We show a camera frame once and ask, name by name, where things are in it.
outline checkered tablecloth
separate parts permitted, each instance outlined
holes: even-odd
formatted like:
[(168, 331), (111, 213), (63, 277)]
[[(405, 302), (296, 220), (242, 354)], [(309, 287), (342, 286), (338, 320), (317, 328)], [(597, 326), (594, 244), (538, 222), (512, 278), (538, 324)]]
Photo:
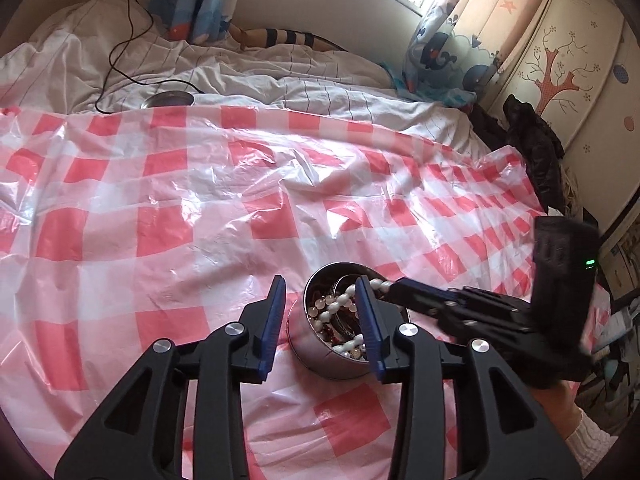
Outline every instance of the checkered tablecloth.
[[(49, 472), (152, 341), (204, 338), (276, 273), (287, 308), (315, 270), (345, 260), (389, 279), (530, 292), (540, 206), (508, 147), (471, 161), (418, 136), (269, 108), (11, 108), (0, 132), (0, 405)], [(608, 307), (598, 290), (587, 346)], [(242, 387), (252, 479), (386, 478), (398, 399), (370, 376), (313, 375), (282, 330), (269, 379)], [(448, 385), (446, 399), (453, 475)]]

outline metal tin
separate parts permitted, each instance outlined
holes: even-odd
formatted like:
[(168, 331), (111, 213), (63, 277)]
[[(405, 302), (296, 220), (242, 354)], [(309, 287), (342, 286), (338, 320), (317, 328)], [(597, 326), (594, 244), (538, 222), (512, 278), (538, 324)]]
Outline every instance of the metal tin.
[[(306, 282), (302, 301), (293, 306), (287, 319), (287, 336), (294, 353), (309, 370), (327, 379), (354, 379), (369, 373), (368, 362), (344, 357), (329, 348), (314, 330), (306, 315), (307, 308), (313, 306), (313, 294), (319, 289), (326, 291), (327, 283), (335, 283), (347, 274), (360, 276), (364, 274), (370, 280), (379, 278), (385, 281), (384, 276), (360, 264), (348, 262), (329, 264), (319, 269)], [(402, 317), (405, 321), (409, 321), (406, 309), (402, 310)]]
[(195, 101), (193, 94), (183, 90), (169, 90), (152, 95), (142, 103), (140, 108), (159, 108), (163, 106), (191, 106)]

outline white blanket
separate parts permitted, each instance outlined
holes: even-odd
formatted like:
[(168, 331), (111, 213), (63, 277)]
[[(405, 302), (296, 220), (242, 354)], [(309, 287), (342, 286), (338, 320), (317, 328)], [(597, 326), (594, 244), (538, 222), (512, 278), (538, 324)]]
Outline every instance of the white blanket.
[[(146, 12), (132, 4), (136, 34), (148, 24)], [(21, 106), (58, 113), (94, 112), (108, 72), (108, 54), (130, 35), (126, 0), (92, 0), (60, 10), (24, 43), (0, 59), (0, 107)], [(288, 108), (417, 134), (478, 158), (488, 152), (465, 114), (440, 104), (396, 97), (386, 71), (347, 52), (314, 52), (280, 44), (241, 52), (228, 40), (216, 47), (171, 42), (153, 28), (132, 42), (117, 67), (134, 79), (190, 81), (204, 94), (198, 104)], [(112, 73), (104, 110), (140, 108), (159, 91), (184, 84), (140, 86)]]

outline tree decal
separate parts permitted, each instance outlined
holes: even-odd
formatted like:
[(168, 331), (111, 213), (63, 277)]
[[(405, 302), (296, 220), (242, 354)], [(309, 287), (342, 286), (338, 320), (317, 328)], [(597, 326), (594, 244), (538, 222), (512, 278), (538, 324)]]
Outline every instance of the tree decal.
[[(576, 50), (588, 54), (587, 45), (578, 45), (575, 41), (575, 33), (570, 31), (569, 38), (571, 41), (551, 50), (548, 46), (549, 39), (556, 31), (557, 29), (553, 25), (549, 27), (548, 30), (545, 29), (545, 35), (542, 38), (542, 48), (536, 46), (533, 49), (533, 57), (536, 59), (536, 62), (527, 61), (526, 64), (530, 66), (529, 73), (518, 72), (521, 79), (531, 81), (540, 90), (540, 102), (536, 107), (536, 113), (538, 115), (542, 115), (551, 102), (557, 102), (564, 113), (567, 113), (568, 110), (578, 113), (575, 102), (572, 100), (573, 98), (568, 98), (566, 94), (559, 97), (559, 94), (570, 91), (583, 92), (582, 97), (584, 100), (590, 102), (591, 94), (589, 94), (589, 92), (593, 90), (593, 86), (580, 86), (580, 84), (584, 85), (586, 81), (576, 81), (576, 78), (585, 79), (588, 78), (590, 73), (600, 71), (600, 66), (597, 64), (594, 64), (591, 69), (587, 69), (587, 64), (585, 64), (583, 67), (567, 70), (564, 64), (565, 61), (561, 59), (556, 60), (558, 54), (562, 54), (565, 57), (569, 55), (575, 57), (574, 51)], [(536, 78), (532, 78), (534, 74), (539, 75)]]

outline person's hand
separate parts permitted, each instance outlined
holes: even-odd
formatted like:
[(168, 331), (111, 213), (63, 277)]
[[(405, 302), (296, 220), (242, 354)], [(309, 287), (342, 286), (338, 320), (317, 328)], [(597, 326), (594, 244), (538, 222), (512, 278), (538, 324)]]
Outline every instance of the person's hand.
[(569, 383), (560, 381), (548, 390), (530, 388), (530, 392), (542, 405), (560, 436), (565, 440), (571, 436), (580, 425), (582, 412), (574, 403), (574, 393)]

